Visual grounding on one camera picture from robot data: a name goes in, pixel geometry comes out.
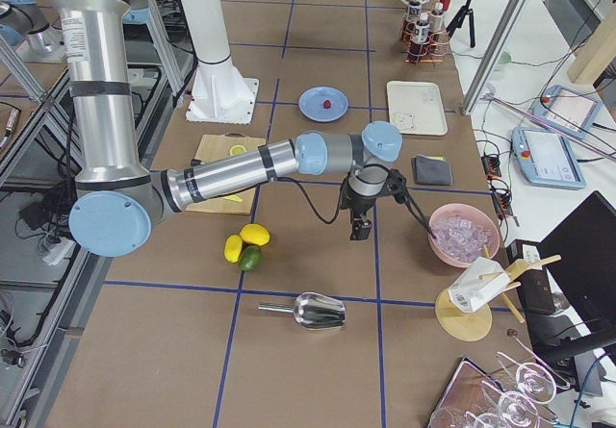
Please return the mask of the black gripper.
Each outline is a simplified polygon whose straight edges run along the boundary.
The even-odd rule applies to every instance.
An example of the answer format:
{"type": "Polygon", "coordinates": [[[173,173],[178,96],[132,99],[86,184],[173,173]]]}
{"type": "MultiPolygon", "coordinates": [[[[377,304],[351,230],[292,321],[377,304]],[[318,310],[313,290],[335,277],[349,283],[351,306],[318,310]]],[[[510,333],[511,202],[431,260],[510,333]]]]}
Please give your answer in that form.
{"type": "Polygon", "coordinates": [[[372,232],[367,212],[380,197],[394,196],[399,203],[406,200],[406,178],[396,169],[364,167],[349,173],[344,180],[341,210],[349,210],[351,240],[366,240],[372,232]]]}

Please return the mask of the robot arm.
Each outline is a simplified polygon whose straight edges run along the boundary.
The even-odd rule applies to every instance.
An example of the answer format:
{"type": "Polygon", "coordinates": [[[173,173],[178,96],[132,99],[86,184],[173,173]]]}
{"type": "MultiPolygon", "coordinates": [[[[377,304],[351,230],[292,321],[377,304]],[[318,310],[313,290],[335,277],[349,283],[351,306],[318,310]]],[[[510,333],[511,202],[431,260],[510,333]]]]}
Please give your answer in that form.
{"type": "Polygon", "coordinates": [[[62,21],[81,141],[69,229],[84,249],[104,257],[129,254],[157,224],[192,204],[295,172],[345,174],[340,205],[351,213],[353,237],[366,236],[367,210],[402,146],[394,125],[376,121],[360,134],[312,131],[182,171],[148,170],[138,154],[122,24],[135,0],[48,2],[62,21]]]}

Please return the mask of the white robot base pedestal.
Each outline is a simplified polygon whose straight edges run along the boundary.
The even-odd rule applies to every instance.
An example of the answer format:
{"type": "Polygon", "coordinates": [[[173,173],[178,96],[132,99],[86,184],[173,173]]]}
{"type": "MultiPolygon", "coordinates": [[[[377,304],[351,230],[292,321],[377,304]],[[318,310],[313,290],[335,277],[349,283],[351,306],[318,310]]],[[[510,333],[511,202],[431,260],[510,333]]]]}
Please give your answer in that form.
{"type": "Polygon", "coordinates": [[[220,0],[181,0],[197,68],[187,119],[246,125],[251,122],[259,81],[233,64],[220,0]]]}

